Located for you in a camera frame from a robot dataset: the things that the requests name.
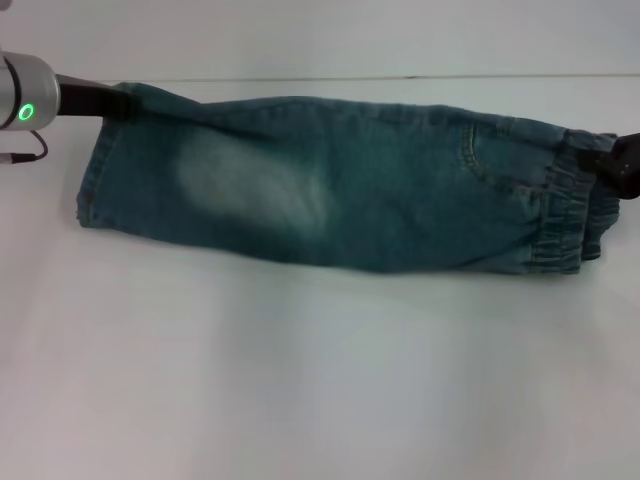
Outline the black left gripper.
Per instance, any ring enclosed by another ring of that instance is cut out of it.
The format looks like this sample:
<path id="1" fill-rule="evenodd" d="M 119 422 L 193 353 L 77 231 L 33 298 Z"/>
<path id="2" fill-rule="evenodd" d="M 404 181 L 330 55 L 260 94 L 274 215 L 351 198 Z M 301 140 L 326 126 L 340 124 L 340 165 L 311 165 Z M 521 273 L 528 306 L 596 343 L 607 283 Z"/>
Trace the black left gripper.
<path id="1" fill-rule="evenodd" d="M 59 116 L 117 117 L 129 119 L 140 106 L 137 83 L 114 88 L 88 80 L 57 74 L 60 90 Z"/>

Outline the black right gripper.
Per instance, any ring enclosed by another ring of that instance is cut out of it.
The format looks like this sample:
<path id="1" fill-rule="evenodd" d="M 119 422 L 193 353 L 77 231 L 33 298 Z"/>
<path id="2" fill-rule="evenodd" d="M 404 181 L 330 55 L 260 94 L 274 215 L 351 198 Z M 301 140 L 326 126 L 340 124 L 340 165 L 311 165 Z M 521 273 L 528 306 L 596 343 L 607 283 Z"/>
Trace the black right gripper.
<path id="1" fill-rule="evenodd" d="M 640 134 L 619 137 L 611 152 L 581 151 L 579 167 L 594 175 L 609 175 L 620 198 L 639 197 Z"/>

